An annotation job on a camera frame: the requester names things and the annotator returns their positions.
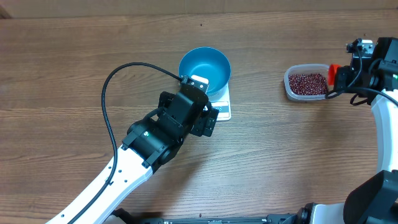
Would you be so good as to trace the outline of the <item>orange measuring scoop blue handle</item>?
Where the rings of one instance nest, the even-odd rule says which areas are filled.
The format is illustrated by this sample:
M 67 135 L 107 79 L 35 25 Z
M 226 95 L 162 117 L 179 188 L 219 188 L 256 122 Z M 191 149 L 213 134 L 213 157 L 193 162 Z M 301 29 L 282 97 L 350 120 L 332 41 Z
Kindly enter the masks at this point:
M 334 64 L 334 63 L 329 66 L 329 69 L 328 69 L 328 85 L 329 86 L 332 86 L 335 84 L 335 77 L 336 77 L 337 71 L 340 67 L 341 67 L 341 65 Z

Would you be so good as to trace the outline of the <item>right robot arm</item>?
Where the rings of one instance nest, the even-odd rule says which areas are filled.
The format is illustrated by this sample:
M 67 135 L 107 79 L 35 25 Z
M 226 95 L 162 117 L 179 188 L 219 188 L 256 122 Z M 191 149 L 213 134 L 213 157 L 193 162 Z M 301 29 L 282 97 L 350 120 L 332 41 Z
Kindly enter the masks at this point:
M 330 100 L 343 93 L 351 105 L 367 104 L 376 123 L 376 174 L 354 189 L 343 203 L 308 203 L 295 215 L 282 215 L 278 223 L 397 223 L 397 39 L 380 37 L 376 42 L 358 38 L 346 44 L 352 54 L 347 66 L 328 66 L 333 89 L 321 95 L 298 95 L 289 78 L 308 71 L 309 64 L 290 67 L 285 89 L 292 101 Z

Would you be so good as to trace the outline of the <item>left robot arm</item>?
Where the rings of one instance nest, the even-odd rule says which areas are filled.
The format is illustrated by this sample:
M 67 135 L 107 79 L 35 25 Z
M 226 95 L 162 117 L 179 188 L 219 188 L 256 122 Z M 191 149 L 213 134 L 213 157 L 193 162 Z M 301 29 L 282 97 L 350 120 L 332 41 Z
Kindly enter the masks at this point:
M 159 106 L 133 123 L 113 158 L 50 223 L 104 223 L 118 205 L 160 166 L 172 160 L 187 135 L 211 136 L 218 110 L 208 86 L 183 82 L 176 94 L 162 92 Z

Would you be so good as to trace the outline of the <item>white digital kitchen scale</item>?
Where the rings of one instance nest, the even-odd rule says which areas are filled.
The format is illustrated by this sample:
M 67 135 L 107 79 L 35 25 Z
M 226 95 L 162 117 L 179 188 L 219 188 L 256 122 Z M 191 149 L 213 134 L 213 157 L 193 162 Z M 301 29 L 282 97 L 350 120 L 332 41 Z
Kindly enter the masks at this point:
M 217 121 L 229 121 L 231 119 L 231 100 L 228 84 L 217 94 L 210 96 L 209 100 L 212 107 L 219 111 Z

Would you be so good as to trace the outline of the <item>teal plastic bowl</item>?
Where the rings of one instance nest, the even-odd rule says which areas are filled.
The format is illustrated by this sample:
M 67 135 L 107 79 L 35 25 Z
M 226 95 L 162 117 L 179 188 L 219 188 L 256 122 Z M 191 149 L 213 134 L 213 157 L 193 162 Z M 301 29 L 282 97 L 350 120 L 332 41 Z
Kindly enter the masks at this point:
M 231 64 L 218 49 L 198 47 L 187 52 L 178 66 L 180 77 L 196 75 L 206 78 L 209 86 L 206 94 L 215 96 L 228 84 L 231 78 Z

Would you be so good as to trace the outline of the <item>clear plastic bean container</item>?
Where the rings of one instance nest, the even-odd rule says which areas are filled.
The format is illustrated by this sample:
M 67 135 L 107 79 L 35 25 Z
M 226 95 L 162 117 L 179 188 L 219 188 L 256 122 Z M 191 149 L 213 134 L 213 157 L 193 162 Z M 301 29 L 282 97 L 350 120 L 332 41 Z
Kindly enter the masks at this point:
M 319 63 L 290 67 L 284 75 L 287 98 L 291 101 L 324 100 L 329 91 L 328 69 L 328 65 Z

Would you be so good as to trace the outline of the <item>red beans in container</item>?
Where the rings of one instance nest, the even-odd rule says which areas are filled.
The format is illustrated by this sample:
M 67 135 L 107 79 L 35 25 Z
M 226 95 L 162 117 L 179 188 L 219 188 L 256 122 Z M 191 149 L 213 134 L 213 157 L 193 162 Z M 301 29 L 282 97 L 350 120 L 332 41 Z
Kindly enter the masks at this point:
M 328 92 L 327 80 L 320 73 L 290 75 L 289 87 L 296 95 L 324 95 Z

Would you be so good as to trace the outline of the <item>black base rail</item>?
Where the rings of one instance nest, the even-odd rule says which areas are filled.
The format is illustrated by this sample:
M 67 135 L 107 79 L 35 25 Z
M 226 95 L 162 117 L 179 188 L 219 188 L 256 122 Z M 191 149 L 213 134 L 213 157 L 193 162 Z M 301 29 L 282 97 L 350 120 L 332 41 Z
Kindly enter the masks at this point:
M 166 219 L 159 217 L 134 217 L 120 208 L 111 213 L 124 223 L 133 224 L 288 224 L 295 223 L 296 214 L 270 214 L 266 217 L 229 217 L 229 218 L 181 218 Z

